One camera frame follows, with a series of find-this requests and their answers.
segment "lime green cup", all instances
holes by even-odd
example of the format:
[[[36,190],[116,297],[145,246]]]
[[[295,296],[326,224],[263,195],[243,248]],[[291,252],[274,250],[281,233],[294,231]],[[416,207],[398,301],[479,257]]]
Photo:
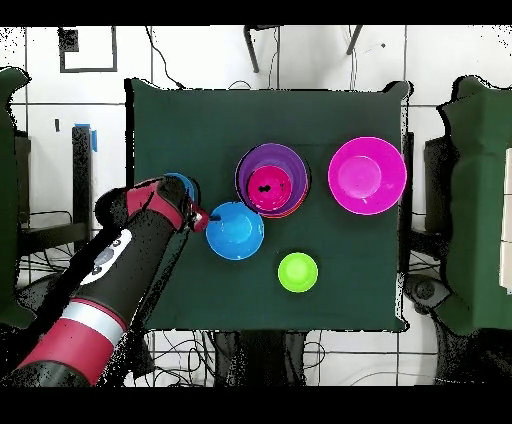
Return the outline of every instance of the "lime green cup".
[[[318,267],[311,256],[301,252],[290,253],[279,264],[277,277],[286,290],[303,293],[315,285]]]

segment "small blue cup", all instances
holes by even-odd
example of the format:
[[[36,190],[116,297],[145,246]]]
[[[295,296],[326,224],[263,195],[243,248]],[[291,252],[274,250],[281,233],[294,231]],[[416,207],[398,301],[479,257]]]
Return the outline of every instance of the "small blue cup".
[[[185,190],[188,190],[189,197],[194,202],[197,202],[196,189],[194,187],[194,184],[187,177],[185,177],[185,175],[179,174],[177,172],[168,172],[165,175],[167,175],[168,177],[178,177],[181,181],[183,181],[183,184],[185,184]]]
[[[253,255],[263,242],[263,219],[242,202],[224,203],[211,213],[217,220],[206,227],[206,240],[225,259],[239,261]]]

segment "magenta bowl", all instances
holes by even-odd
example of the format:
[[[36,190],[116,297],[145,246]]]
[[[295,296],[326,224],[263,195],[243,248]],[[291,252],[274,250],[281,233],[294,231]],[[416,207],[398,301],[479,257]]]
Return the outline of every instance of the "magenta bowl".
[[[377,137],[348,141],[334,154],[327,180],[334,199],[348,211],[375,215],[402,195],[407,170],[401,153]]]

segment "pink bowl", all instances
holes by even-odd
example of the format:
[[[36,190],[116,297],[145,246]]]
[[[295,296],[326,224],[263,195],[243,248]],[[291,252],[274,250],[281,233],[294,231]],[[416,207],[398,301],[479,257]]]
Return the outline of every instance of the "pink bowl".
[[[274,211],[284,206],[292,194],[290,176],[278,166],[262,166],[249,177],[247,193],[258,209]]]
[[[341,146],[329,164],[329,188],[336,201],[359,215],[391,208],[402,195],[407,170],[400,152],[376,137],[359,137]]]

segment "stacked cups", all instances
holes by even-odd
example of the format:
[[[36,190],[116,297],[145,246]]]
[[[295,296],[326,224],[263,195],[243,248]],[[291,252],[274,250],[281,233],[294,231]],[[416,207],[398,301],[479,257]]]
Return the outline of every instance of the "stacked cups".
[[[308,173],[292,149],[266,143],[240,160],[235,186],[247,207],[265,218],[283,218],[297,210],[306,198]]]

